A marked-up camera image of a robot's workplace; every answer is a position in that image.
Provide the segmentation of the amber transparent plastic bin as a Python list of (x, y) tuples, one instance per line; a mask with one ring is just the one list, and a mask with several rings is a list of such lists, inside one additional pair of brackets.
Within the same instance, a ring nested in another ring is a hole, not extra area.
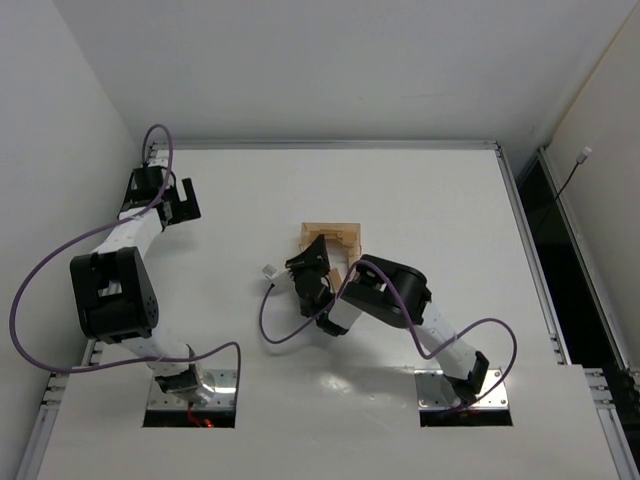
[(325, 237), (326, 242), (339, 244), (345, 251), (349, 264), (360, 259), (362, 255), (360, 223), (303, 222), (300, 229), (299, 250), (305, 250), (320, 235)]

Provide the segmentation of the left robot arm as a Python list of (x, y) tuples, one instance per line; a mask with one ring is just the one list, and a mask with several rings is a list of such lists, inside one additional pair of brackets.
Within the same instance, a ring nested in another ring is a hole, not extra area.
[(160, 322), (159, 302), (144, 259), (168, 226), (201, 216), (192, 181), (182, 181), (182, 200), (169, 160), (156, 158), (135, 168), (116, 226), (89, 254), (70, 262), (82, 332), (142, 359), (160, 390), (189, 406), (206, 403), (195, 352)]

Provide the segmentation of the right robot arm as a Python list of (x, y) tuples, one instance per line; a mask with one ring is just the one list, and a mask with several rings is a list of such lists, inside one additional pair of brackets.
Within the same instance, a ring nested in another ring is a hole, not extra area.
[(299, 300), (300, 313), (312, 318), (324, 333), (347, 334), (362, 315), (412, 336), (420, 351), (435, 359), (463, 404), (474, 402), (481, 392), (489, 361), (479, 350), (461, 340), (442, 318), (427, 278), (419, 270), (364, 254), (354, 272), (337, 292), (325, 283), (330, 260), (323, 236), (285, 262)]

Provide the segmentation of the long wooden block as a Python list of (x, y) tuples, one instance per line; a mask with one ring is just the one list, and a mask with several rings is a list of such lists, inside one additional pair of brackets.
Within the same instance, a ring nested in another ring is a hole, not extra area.
[(339, 269), (338, 268), (332, 268), (329, 271), (328, 278), (329, 278), (329, 283), (330, 283), (332, 289), (335, 292), (337, 292), (341, 288), (342, 283), (343, 283), (343, 278), (342, 278), (342, 275), (341, 275)]

